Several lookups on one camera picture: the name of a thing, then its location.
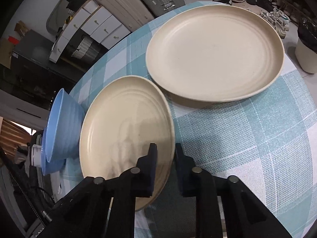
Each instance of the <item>drawer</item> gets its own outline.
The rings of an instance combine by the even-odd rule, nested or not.
[[[111,13],[104,7],[100,7],[87,22],[81,27],[88,35],[91,35],[102,23],[111,16]]]
[[[91,34],[91,37],[100,43],[120,25],[121,22],[112,15]]]
[[[96,4],[94,0],[90,0],[83,8],[90,14],[93,14],[93,12],[98,9],[98,4]]]
[[[113,47],[116,43],[118,43],[121,39],[123,39],[126,35],[128,35],[130,31],[124,26],[121,25],[119,28],[117,28],[115,31],[110,33],[102,42],[101,44],[106,47],[107,49],[110,49]]]
[[[80,9],[74,18],[69,22],[69,24],[64,29],[61,34],[64,38],[70,40],[72,36],[75,34],[78,28],[88,19],[90,16],[89,12],[86,12],[84,9]]]
[[[67,46],[69,40],[64,38],[63,36],[60,36],[57,43],[55,44],[53,50],[51,51],[50,54],[50,61],[56,63],[58,58],[61,56],[61,53]]]

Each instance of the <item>bag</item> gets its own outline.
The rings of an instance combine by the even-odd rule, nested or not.
[[[303,18],[299,23],[297,33],[302,43],[317,53],[317,26]]]

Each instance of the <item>blue bowl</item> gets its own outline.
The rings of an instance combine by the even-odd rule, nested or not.
[[[62,88],[53,103],[46,131],[46,159],[79,156],[79,138],[85,118],[83,108]]]
[[[46,140],[46,127],[43,132],[42,138],[42,150],[41,150],[41,168],[43,175],[48,175],[51,173],[55,173],[62,169],[65,159],[64,160],[57,160],[52,162],[47,162],[46,154],[45,154],[45,140]]]

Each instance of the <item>cardboard box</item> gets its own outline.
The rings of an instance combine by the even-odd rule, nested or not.
[[[16,31],[21,38],[23,38],[25,36],[25,34],[29,31],[29,29],[27,28],[27,26],[24,24],[23,21],[19,21],[14,28],[14,31]]]
[[[14,44],[12,44],[9,40],[5,38],[0,39],[0,63],[9,69],[13,48]]]

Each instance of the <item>floor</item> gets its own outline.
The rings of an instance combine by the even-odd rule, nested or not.
[[[190,4],[196,1],[212,1],[212,0],[185,0],[186,4]],[[265,11],[264,9],[256,6],[256,5],[250,5],[247,2],[243,3],[232,3],[233,6],[241,7],[241,8],[247,8],[250,9],[252,12],[256,14],[260,14],[261,11]],[[295,56],[295,48],[298,41],[298,35],[297,35],[297,26],[293,23],[290,24],[289,31],[286,33],[286,37],[282,39],[282,42],[284,44],[285,53],[288,55],[288,57],[291,59],[291,61],[296,66],[297,70],[299,71],[300,75],[303,77],[310,94],[313,97],[313,100],[315,104],[317,105],[317,74],[310,74],[302,70],[300,67],[300,64]]]

